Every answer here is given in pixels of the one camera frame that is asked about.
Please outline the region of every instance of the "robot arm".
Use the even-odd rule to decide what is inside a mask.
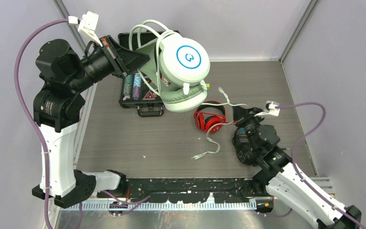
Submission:
[[[341,209],[360,222],[361,211],[355,206],[346,207],[343,203],[325,193],[310,178],[298,172],[303,172],[277,144],[280,138],[272,125],[262,125],[263,115],[278,116],[278,110],[272,110],[268,101],[266,110],[259,108],[245,109],[234,107],[234,120],[238,127],[243,128],[248,144],[242,144],[238,138],[233,138],[233,144],[239,160],[246,165],[259,166],[262,170],[253,179],[259,183],[259,188],[268,194],[279,198],[299,215],[305,218],[315,229],[356,229],[357,225],[350,221],[337,209]],[[322,199],[326,198],[335,207],[328,205]]]
[[[110,74],[122,78],[149,61],[149,56],[121,47],[111,36],[97,38],[97,19],[97,14],[91,12],[81,20],[69,18],[70,24],[79,23],[78,31],[90,40],[82,59],[62,39],[45,43],[36,59],[44,85],[34,98],[34,121],[48,145],[50,196],[62,208],[78,204],[96,191],[112,190],[121,195],[127,189],[125,175],[116,171],[88,173],[73,169],[74,139],[80,109],[85,104],[81,93]],[[41,183],[32,190],[41,199],[46,190],[44,154]]]

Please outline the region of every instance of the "cable connector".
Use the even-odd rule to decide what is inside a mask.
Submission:
[[[82,15],[82,19],[79,23],[78,32],[87,40],[93,41],[103,46],[100,42],[99,38],[95,34],[97,22],[99,21],[99,15],[97,13],[93,13],[88,11],[86,14]]]
[[[210,84],[209,83],[205,83],[204,80],[200,81],[200,85],[203,88],[204,91],[207,91],[210,88]]]
[[[266,102],[266,109],[263,112],[256,114],[255,116],[262,116],[262,115],[272,115],[278,116],[280,114],[280,109],[277,108],[279,103],[274,101],[267,101]]]
[[[68,16],[68,24],[70,24],[70,25],[78,25],[79,24],[78,17]]]

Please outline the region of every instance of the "gray wall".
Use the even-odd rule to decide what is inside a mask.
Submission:
[[[366,1],[321,1],[284,67],[296,103],[326,106],[326,121],[307,141],[318,171],[366,224]],[[321,115],[315,107],[298,112],[304,131]]]
[[[99,14],[97,34],[115,38],[146,19],[179,30],[211,59],[278,59],[309,0],[63,0],[72,15]]]
[[[0,0],[0,229],[42,228],[43,201],[31,196],[41,179],[41,147],[17,99],[13,68],[24,40],[59,18],[50,0]],[[20,85],[29,108],[43,83],[34,64],[39,48],[55,38],[73,41],[66,25],[52,27],[30,43],[20,64]]]

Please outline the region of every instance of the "blue logo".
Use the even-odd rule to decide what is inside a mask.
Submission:
[[[200,53],[190,45],[182,45],[176,51],[177,61],[185,68],[195,69],[201,64]]]
[[[190,61],[192,61],[192,60],[194,60],[193,55],[191,55],[191,54],[189,54],[189,53],[188,53],[188,54],[186,54],[186,60],[187,60],[187,61],[189,61],[189,62],[190,62]]]
[[[245,161],[245,156],[244,156],[244,154],[242,152],[239,152],[238,156],[239,156],[239,160],[240,161],[242,161],[242,162]]]

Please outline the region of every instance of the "white backdrop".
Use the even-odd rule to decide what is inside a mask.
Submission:
[[[309,0],[63,0],[71,15],[99,14],[97,35],[161,21],[204,46],[213,60],[278,60]]]

